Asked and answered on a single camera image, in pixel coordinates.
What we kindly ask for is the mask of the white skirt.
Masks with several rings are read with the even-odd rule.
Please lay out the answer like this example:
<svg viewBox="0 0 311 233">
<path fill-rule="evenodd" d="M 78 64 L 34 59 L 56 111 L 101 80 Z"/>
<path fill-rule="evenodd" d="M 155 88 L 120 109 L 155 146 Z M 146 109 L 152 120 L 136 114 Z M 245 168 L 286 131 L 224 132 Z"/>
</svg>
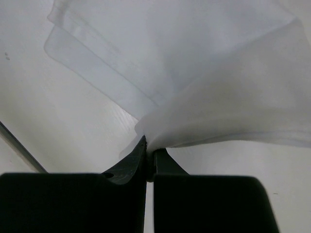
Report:
<svg viewBox="0 0 311 233">
<path fill-rule="evenodd" d="M 277 0 L 56 0 L 45 51 L 138 120 L 148 151 L 310 147 L 311 46 Z"/>
</svg>

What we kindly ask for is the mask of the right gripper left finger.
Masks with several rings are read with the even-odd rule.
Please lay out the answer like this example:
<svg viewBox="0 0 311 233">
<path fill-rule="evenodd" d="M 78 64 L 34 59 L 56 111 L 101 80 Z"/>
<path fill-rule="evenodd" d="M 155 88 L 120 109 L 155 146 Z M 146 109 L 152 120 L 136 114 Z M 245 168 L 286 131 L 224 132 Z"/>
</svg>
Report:
<svg viewBox="0 0 311 233">
<path fill-rule="evenodd" d="M 146 139 L 103 173 L 5 173 L 3 233 L 141 233 Z"/>
</svg>

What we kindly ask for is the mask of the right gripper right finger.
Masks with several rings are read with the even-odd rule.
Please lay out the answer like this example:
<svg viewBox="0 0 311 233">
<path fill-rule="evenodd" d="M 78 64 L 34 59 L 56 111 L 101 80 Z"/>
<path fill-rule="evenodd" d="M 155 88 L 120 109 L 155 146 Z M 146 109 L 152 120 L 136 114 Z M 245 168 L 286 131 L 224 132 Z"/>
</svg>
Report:
<svg viewBox="0 0 311 233">
<path fill-rule="evenodd" d="M 154 152 L 156 233 L 277 233 L 261 182 L 250 176 L 190 175 L 167 152 Z"/>
</svg>

